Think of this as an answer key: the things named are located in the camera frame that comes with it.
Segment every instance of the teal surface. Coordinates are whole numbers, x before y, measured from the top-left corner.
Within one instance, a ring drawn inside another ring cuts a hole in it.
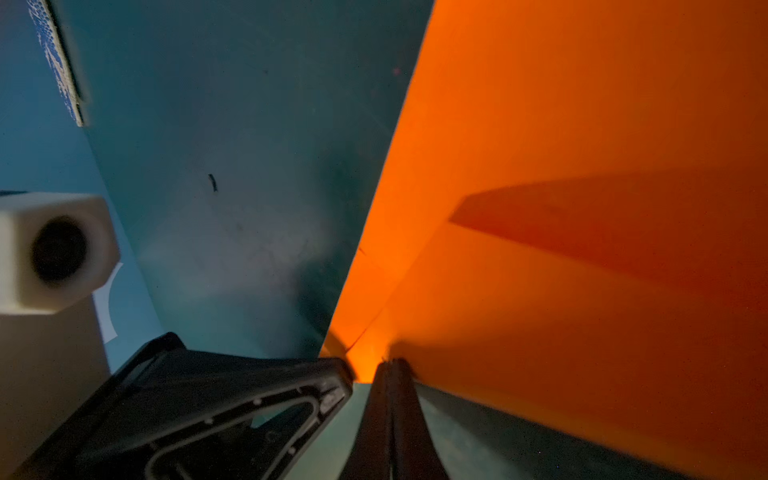
[[[163,325],[193,349],[316,355],[431,0],[52,4]]]
[[[0,0],[0,190],[99,194],[109,203],[88,139],[59,97],[24,0]],[[104,346],[115,371],[165,329],[111,204],[110,212],[124,264],[110,291],[118,336]]]
[[[286,480],[336,480],[349,457],[371,385],[309,446]],[[452,480],[686,480],[687,477],[543,425],[416,385],[438,456]]]

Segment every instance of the black hole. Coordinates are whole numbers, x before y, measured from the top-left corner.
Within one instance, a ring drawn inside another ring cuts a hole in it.
[[[77,272],[85,261],[88,241],[69,217],[59,217],[42,227],[32,244],[32,268],[40,280],[56,284]]]

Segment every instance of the white plastic part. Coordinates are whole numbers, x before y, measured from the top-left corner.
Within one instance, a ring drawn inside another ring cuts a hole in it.
[[[109,280],[103,285],[94,290],[94,306],[96,307],[96,317],[98,318],[99,329],[101,330],[101,339],[104,343],[118,337],[118,332],[115,331],[112,324],[112,316],[109,313],[109,293],[112,290],[112,282],[118,275],[120,267],[123,263],[118,262],[117,266],[112,270],[112,274],[109,276]]]
[[[56,282],[32,264],[43,227],[65,218],[84,234],[82,265]],[[120,259],[106,202],[89,194],[16,194],[0,197],[0,315],[49,315],[73,305],[109,279]]]
[[[0,478],[108,378],[90,298],[55,315],[0,315]]]

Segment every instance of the orange wall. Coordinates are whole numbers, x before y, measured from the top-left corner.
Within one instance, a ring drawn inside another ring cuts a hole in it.
[[[437,0],[326,347],[765,478],[768,4]]]

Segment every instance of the blue panel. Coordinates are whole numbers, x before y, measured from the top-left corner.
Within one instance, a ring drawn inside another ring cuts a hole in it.
[[[164,326],[194,349],[316,355],[432,2],[52,4]]]
[[[0,190],[107,196],[85,134],[58,95],[23,0],[0,2]],[[105,346],[115,370],[164,329],[114,209],[111,214],[124,263],[110,299],[118,337]]]

